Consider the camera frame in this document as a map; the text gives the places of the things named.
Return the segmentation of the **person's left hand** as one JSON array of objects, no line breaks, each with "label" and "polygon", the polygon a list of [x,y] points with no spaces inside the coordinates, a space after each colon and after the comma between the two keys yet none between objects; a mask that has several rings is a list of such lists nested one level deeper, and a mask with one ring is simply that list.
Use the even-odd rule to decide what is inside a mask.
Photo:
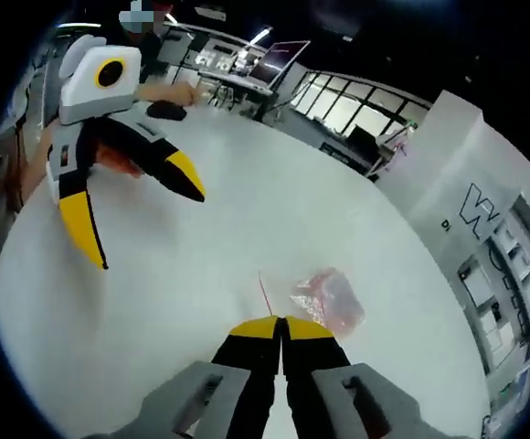
[{"label": "person's left hand", "polygon": [[143,174],[142,170],[129,157],[105,144],[98,145],[95,161],[114,172],[134,178],[139,178]]}]

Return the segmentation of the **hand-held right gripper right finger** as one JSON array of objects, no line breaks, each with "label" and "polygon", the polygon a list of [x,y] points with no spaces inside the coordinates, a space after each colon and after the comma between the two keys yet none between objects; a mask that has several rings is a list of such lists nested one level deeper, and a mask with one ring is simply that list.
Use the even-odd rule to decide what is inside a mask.
[{"label": "hand-held right gripper right finger", "polygon": [[325,327],[284,318],[287,400],[300,438],[432,438],[419,404],[365,363],[353,364]]}]

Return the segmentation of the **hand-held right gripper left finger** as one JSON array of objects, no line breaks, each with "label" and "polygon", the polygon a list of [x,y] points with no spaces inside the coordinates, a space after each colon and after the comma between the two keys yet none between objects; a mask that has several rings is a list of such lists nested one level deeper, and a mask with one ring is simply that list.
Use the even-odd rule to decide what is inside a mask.
[{"label": "hand-held right gripper left finger", "polygon": [[234,327],[210,361],[195,361],[143,399],[137,416],[97,438],[261,438],[280,364],[278,317]]}]

